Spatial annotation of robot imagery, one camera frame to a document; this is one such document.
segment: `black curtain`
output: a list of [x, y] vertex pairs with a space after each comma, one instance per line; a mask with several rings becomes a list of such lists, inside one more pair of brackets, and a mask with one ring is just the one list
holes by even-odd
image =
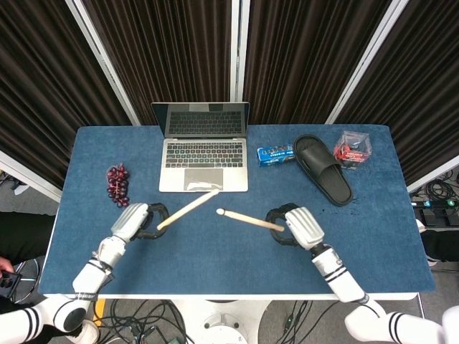
[[337, 123], [390, 127], [410, 184], [459, 155], [459, 2], [410, 0]]
[[130, 125], [63, 1], [0, 3], [0, 149], [62, 188], [77, 129]]
[[390, 1], [251, 0], [252, 123], [324, 123]]
[[230, 98], [230, 0], [84, 0], [142, 124], [151, 102]]

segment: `silver laptop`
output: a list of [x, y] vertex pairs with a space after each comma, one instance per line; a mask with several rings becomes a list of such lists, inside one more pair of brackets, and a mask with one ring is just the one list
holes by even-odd
[[161, 192], [247, 191], [248, 102], [153, 102], [164, 134]]

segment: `grapes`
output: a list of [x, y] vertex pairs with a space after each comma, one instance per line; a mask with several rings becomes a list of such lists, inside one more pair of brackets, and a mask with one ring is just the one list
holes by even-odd
[[118, 166], [111, 166], [107, 172], [108, 197], [119, 208], [129, 205], [129, 198], [126, 197], [129, 185], [128, 177], [129, 172], [122, 163]]

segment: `black slipper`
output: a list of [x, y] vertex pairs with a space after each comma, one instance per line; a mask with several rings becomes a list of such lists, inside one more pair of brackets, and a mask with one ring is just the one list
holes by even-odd
[[302, 135], [293, 144], [295, 157], [306, 174], [337, 206], [352, 201], [352, 190], [343, 176], [341, 164], [314, 135]]

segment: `wooden drumstick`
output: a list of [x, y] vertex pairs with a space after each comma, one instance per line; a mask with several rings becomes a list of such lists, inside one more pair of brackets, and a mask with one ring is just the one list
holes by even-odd
[[216, 188], [215, 190], [212, 190], [210, 192], [205, 193], [201, 197], [199, 197], [199, 198], [195, 199], [194, 201], [192, 201], [190, 204], [184, 206], [178, 212], [170, 215], [170, 217], [168, 217], [167, 219], [162, 221], [156, 228], [159, 231], [161, 231], [165, 226], [168, 226], [172, 222], [180, 219], [183, 215], [185, 215], [186, 213], [190, 212], [194, 208], [200, 206], [204, 202], [210, 200], [213, 196], [217, 195], [219, 192], [220, 192], [220, 190]]
[[266, 227], [269, 229], [274, 229], [275, 231], [284, 231], [284, 227], [278, 224], [272, 224], [271, 222], [263, 221], [256, 219], [255, 217], [250, 217], [244, 214], [235, 213], [234, 211], [228, 211], [222, 208], [217, 209], [217, 214], [228, 216], [231, 219], [247, 222], [248, 224], [254, 224], [255, 226]]

